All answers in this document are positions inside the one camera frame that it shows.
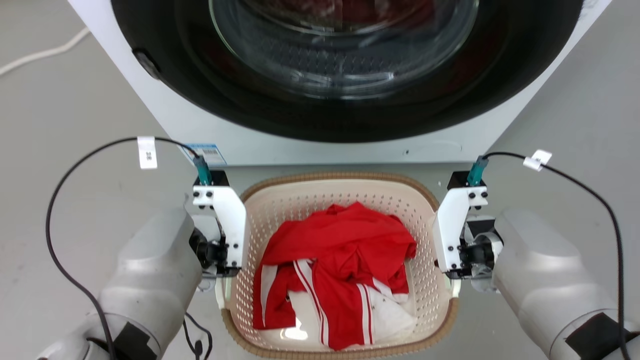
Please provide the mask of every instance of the basket rim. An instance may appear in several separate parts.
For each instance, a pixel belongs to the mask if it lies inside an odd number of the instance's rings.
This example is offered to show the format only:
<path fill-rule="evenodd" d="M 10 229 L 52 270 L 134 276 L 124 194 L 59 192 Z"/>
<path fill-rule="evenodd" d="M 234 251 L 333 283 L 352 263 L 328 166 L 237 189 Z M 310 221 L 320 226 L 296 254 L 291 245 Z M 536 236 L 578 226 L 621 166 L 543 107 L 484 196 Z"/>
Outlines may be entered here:
<path fill-rule="evenodd" d="M 240 199 L 242 202 L 246 202 L 252 195 L 256 194 L 262 189 L 291 183 L 302 183 L 306 181 L 318 181 L 318 180 L 378 180 L 378 181 L 393 181 L 396 183 L 405 184 L 411 186 L 417 190 L 422 196 L 427 199 L 429 205 L 433 208 L 433 211 L 437 211 L 440 203 L 436 200 L 433 194 L 420 182 L 403 175 L 379 173 L 379 172 L 316 172 L 309 174 L 299 174 L 293 176 L 274 177 L 261 181 L 247 190 L 245 190 Z M 268 357 L 272 359 L 308 359 L 308 360 L 342 360 L 342 359 L 371 359 L 375 357 L 388 357 L 398 356 L 402 354 L 409 354 L 412 352 L 419 352 L 425 350 L 440 340 L 444 339 L 453 328 L 453 324 L 458 314 L 458 298 L 452 298 L 449 300 L 449 308 L 445 316 L 445 320 L 442 325 L 431 336 L 426 339 L 416 341 L 413 343 L 393 345 L 385 348 L 373 348 L 363 350 L 347 350 L 338 352 L 302 352 L 302 351 L 288 351 L 288 350 L 272 350 L 262 348 L 246 340 L 238 331 L 236 324 L 233 321 L 231 310 L 222 309 L 222 320 L 227 328 L 227 331 L 234 339 L 234 341 L 240 345 L 245 351 L 259 356 Z"/>

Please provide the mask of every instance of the cable connector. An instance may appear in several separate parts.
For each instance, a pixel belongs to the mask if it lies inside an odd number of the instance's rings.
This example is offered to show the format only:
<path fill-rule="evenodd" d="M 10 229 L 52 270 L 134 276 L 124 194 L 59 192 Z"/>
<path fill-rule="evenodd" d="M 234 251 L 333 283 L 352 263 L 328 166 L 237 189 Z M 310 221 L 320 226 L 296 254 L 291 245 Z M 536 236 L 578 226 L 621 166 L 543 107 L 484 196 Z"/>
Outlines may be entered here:
<path fill-rule="evenodd" d="M 478 160 L 476 160 L 474 166 L 471 167 L 469 176 L 467 176 L 467 182 L 469 183 L 469 186 L 480 185 L 480 182 L 482 181 L 482 173 L 487 164 L 489 164 L 488 159 L 485 159 L 483 156 L 478 156 Z"/>
<path fill-rule="evenodd" d="M 213 179 L 211 178 L 211 172 L 209 171 L 207 162 L 204 160 L 204 156 L 194 157 L 193 164 L 196 166 L 196 169 L 198 169 L 198 179 L 200 180 L 200 185 L 211 186 L 213 183 Z"/>

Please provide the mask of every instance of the laundry basket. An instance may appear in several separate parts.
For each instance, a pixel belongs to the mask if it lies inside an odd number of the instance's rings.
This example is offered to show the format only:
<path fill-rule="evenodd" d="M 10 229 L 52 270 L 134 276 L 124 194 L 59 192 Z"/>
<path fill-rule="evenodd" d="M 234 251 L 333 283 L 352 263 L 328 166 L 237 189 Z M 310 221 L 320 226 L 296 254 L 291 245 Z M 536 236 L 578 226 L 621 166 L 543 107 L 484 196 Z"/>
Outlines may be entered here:
<path fill-rule="evenodd" d="M 446 336 L 456 318 L 459 281 L 451 282 L 434 265 L 431 224 L 438 203 L 417 181 L 399 175 L 329 172 L 270 179 L 242 194 L 247 210 L 248 264 L 227 279 L 222 317 L 233 339 L 245 350 L 275 359 L 369 359 L 416 352 Z M 332 204 L 361 202 L 368 208 L 400 218 L 417 242 L 407 262 L 408 312 L 417 318 L 412 330 L 373 345 L 334 351 L 309 336 L 291 340 L 283 330 L 258 331 L 253 323 L 253 276 L 266 244 L 286 220 L 303 220 Z"/>

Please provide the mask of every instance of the washing machine door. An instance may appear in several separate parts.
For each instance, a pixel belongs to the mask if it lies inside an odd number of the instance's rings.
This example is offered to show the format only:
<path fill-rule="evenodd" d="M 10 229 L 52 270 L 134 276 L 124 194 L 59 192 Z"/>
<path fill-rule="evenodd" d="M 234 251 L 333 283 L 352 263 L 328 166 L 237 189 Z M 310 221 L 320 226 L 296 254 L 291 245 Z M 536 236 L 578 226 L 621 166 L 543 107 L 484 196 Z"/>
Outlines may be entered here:
<path fill-rule="evenodd" d="M 582 0 L 112 0 L 150 76 L 236 124 L 319 142 L 421 135 L 536 79 Z"/>

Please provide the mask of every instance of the red and white garment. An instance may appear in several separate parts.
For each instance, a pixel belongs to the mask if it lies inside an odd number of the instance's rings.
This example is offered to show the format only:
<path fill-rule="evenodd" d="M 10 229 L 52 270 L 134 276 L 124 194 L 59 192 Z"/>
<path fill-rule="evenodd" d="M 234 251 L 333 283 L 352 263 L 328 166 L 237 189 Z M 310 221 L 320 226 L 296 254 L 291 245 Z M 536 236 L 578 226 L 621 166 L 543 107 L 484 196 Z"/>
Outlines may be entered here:
<path fill-rule="evenodd" d="M 319 341 L 335 350 L 368 345 L 415 325 L 404 260 L 416 243 L 400 220 L 355 203 L 333 205 L 271 237 L 253 282 L 253 326 L 293 327 L 290 293 L 310 297 Z"/>

